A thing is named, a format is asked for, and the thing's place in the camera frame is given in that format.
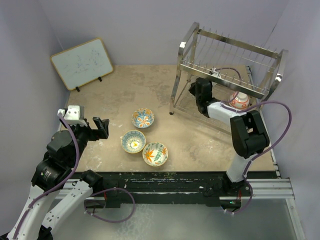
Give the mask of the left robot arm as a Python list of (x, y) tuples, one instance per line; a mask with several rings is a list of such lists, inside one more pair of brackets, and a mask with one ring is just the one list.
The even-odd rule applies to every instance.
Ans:
[(87, 121), (75, 126), (71, 126), (63, 116), (60, 121), (67, 129), (52, 136), (32, 177), (23, 211), (13, 229), (1, 235), (2, 240), (52, 240), (87, 197), (98, 196), (103, 191), (103, 177), (87, 170), (68, 194), (51, 208), (67, 180), (74, 175), (87, 143), (109, 137), (108, 119), (94, 117), (96, 129), (91, 129)]

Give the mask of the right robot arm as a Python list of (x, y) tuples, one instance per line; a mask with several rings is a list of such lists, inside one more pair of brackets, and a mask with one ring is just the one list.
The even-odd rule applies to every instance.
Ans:
[(228, 196), (235, 195), (244, 185), (248, 169), (254, 157), (263, 153), (270, 138), (257, 110), (241, 112), (228, 107), (213, 97), (210, 80), (198, 77), (190, 85), (198, 111), (207, 118), (223, 122), (230, 127), (235, 156), (223, 176), (222, 190)]

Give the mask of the red patterned bowl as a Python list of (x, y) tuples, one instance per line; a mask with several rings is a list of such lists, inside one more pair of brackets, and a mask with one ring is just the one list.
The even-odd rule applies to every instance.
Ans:
[(228, 104), (233, 108), (244, 110), (248, 108), (249, 103), (250, 98), (247, 94), (236, 91), (229, 97)]

